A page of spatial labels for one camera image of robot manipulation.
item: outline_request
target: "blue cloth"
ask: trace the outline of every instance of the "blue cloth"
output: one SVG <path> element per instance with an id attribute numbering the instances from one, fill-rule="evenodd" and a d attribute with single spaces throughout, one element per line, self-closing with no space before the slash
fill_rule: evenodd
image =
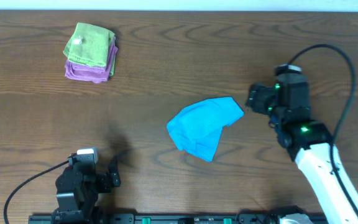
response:
<path id="1" fill-rule="evenodd" d="M 224 126 L 244 115 L 231 97 L 208 99 L 181 110 L 167 129 L 179 150 L 212 161 Z"/>

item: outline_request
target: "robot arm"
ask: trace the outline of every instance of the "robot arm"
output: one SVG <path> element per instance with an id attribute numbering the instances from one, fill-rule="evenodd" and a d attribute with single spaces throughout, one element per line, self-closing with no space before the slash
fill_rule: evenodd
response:
<path id="1" fill-rule="evenodd" d="M 56 180 L 59 223 L 107 223 L 100 209 L 95 209 L 99 193 L 111 193 L 121 184 L 117 161 L 112 159 L 108 172 L 97 173 L 98 153 L 95 148 L 80 149 L 68 158 L 69 166 Z"/>
<path id="2" fill-rule="evenodd" d="M 278 143 L 308 179 L 328 223 L 358 223 L 358 216 L 333 172 L 329 155 L 332 136 L 323 123 L 311 119 L 306 77 L 293 65 L 282 65 L 275 74 L 274 86 L 251 86 L 246 106 L 269 116 Z M 342 166 L 336 146 L 333 153 L 339 177 L 358 210 L 358 193 Z"/>
<path id="3" fill-rule="evenodd" d="M 328 152 L 328 143 L 314 144 L 307 150 L 301 148 L 295 163 L 312 186 L 328 223 L 358 223 L 357 216 L 332 173 Z M 358 209 L 358 193 L 346 174 L 336 146 L 334 158 L 339 175 Z"/>

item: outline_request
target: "wood grain surface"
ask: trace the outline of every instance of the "wood grain surface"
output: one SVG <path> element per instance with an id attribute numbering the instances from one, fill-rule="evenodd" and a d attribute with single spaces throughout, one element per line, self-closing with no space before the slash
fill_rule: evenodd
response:
<path id="1" fill-rule="evenodd" d="M 77 22 L 113 30 L 119 51 L 102 84 L 64 77 L 62 50 Z M 236 213 L 298 205 L 321 208 L 268 118 L 246 111 L 225 128 L 213 162 L 175 148 L 166 124 L 211 97 L 247 99 L 254 82 L 271 85 L 273 67 L 312 44 L 334 44 L 358 73 L 358 13 L 0 11 L 0 223 L 21 182 L 79 148 L 100 149 L 99 169 L 119 157 L 122 185 L 99 204 L 113 212 Z M 334 52 L 296 61 L 310 79 L 313 116 L 330 130 L 349 92 Z M 337 145 L 358 190 L 358 90 Z M 11 223 L 57 207 L 57 169 L 12 199 Z"/>

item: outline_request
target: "green cloth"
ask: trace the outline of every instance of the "green cloth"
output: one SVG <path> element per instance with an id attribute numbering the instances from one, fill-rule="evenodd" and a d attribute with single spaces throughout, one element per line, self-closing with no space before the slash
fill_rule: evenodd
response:
<path id="1" fill-rule="evenodd" d="M 112 76 L 114 75 L 114 69 L 116 67 L 116 57 L 114 56 L 114 60 L 112 61 L 112 65 L 111 65 L 111 71 L 110 71 L 110 75 L 109 76 Z"/>
<path id="2" fill-rule="evenodd" d="M 110 30 L 79 22 L 63 53 L 73 63 L 105 67 L 113 38 Z M 73 44 L 73 39 L 81 39 L 82 43 Z"/>

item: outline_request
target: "purple towel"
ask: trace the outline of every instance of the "purple towel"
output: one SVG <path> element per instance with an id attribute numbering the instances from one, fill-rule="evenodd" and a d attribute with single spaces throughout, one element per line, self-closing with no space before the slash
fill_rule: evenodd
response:
<path id="1" fill-rule="evenodd" d="M 75 70 L 73 68 L 73 63 L 67 60 L 65 64 L 65 68 L 66 68 L 65 76 L 72 80 L 92 81 L 94 83 L 105 82 L 109 78 L 112 63 L 114 61 L 117 51 L 118 48 L 116 46 L 113 46 L 112 51 L 110 52 L 110 55 L 108 57 L 109 61 L 106 66 L 106 70 L 103 73 Z"/>
<path id="2" fill-rule="evenodd" d="M 112 48 L 115 46 L 115 44 L 116 44 L 116 37 L 113 38 L 113 40 L 112 40 L 112 42 L 110 44 L 110 48 L 109 48 L 109 52 L 108 52 L 108 58 L 107 58 L 108 62 L 109 62 L 109 58 L 110 58 L 110 55 L 111 55 Z M 74 70 L 77 70 L 77 71 L 89 71 L 89 72 L 103 73 L 103 72 L 106 71 L 107 66 L 106 67 L 99 67 L 99 66 L 89 67 L 87 65 L 80 65 L 80 64 L 71 62 L 71 67 Z"/>

